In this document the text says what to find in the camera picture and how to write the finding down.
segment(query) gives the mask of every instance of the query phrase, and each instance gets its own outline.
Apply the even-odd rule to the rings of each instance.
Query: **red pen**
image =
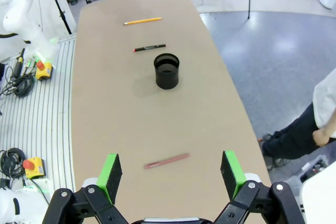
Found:
[[[154,162],[154,163],[151,163],[151,164],[146,164],[144,168],[149,169],[149,168],[153,168],[153,167],[156,167],[156,166],[165,165],[165,164],[168,164],[168,163],[171,163],[171,162],[174,162],[174,161],[184,159],[184,158],[189,157],[189,156],[190,156],[189,153],[184,153],[184,154],[181,154],[181,155],[176,156],[176,157],[165,159],[163,161],[157,161],[157,162]]]

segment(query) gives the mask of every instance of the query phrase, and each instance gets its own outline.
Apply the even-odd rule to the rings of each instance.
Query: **black cylindrical container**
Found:
[[[161,54],[154,60],[156,84],[161,89],[172,89],[178,84],[179,59],[173,54]]]

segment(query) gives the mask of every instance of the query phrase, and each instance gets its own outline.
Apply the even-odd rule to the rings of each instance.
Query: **yellow pencil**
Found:
[[[162,18],[149,18],[149,19],[125,22],[124,25],[131,25],[131,24],[137,24],[137,23],[143,23],[143,22],[149,22],[149,21],[156,21],[156,20],[161,20],[161,19]]]

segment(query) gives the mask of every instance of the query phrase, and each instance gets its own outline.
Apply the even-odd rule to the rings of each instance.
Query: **black pants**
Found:
[[[313,104],[281,131],[276,131],[271,139],[263,144],[263,155],[274,158],[296,159],[312,153],[319,148],[314,139],[313,132],[318,130],[314,118]]]

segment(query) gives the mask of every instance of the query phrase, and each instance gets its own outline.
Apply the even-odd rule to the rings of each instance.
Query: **black marker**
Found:
[[[154,48],[160,48],[160,47],[165,47],[165,46],[166,46],[166,44],[156,45],[156,46],[149,46],[149,47],[140,47],[140,48],[133,49],[133,52],[138,52],[138,51],[143,51],[143,50],[149,50],[149,49],[154,49]]]

